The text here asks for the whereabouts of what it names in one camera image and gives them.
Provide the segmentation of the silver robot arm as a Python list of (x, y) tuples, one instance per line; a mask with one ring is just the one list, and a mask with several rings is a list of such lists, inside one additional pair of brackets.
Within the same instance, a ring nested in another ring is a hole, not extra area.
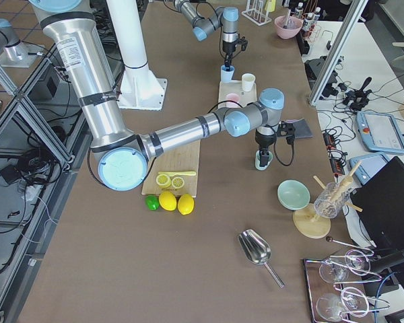
[(203, 17), (190, 1), (173, 1), (174, 8), (182, 13), (192, 25), (193, 34), (198, 41), (205, 40), (216, 30), (221, 30), (222, 47), (220, 54), (224, 59), (226, 71), (232, 70), (232, 60), (239, 46), (240, 52), (246, 50), (248, 40), (238, 32), (239, 10), (237, 7), (217, 7), (210, 17)]
[(240, 137), (256, 131), (259, 153), (267, 161), (277, 138), (294, 143), (295, 128), (280, 119), (284, 94), (275, 88), (261, 92), (245, 107), (218, 108), (203, 116), (148, 135), (125, 126), (112, 88), (112, 72), (100, 43), (88, 1), (32, 1), (43, 32), (54, 40), (93, 135), (91, 150), (98, 157), (102, 185), (131, 190), (148, 177), (148, 167), (164, 152), (227, 131)]

